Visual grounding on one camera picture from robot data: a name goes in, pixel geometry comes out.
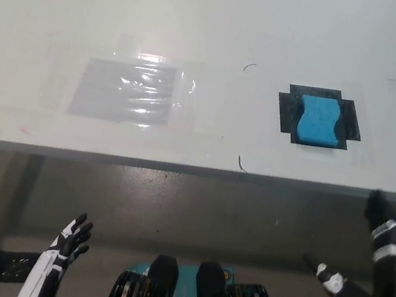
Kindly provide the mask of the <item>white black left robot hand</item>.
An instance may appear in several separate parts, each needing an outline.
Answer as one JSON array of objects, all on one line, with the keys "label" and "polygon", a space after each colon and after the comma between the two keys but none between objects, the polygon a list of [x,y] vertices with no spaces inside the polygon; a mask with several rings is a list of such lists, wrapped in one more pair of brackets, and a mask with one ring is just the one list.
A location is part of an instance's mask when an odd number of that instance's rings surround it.
[{"label": "white black left robot hand", "polygon": [[40,254],[17,297],[57,297],[60,283],[70,265],[89,250],[86,241],[93,223],[87,213],[72,220]]}]

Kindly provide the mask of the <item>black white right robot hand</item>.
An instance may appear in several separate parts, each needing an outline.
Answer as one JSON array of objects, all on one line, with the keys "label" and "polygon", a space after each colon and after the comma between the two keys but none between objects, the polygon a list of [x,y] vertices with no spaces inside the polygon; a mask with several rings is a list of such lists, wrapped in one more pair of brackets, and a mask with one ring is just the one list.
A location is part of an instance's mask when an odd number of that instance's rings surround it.
[{"label": "black white right robot hand", "polygon": [[313,255],[303,255],[330,297],[396,297],[396,213],[384,192],[374,190],[368,196],[364,215],[371,235],[372,293]]}]

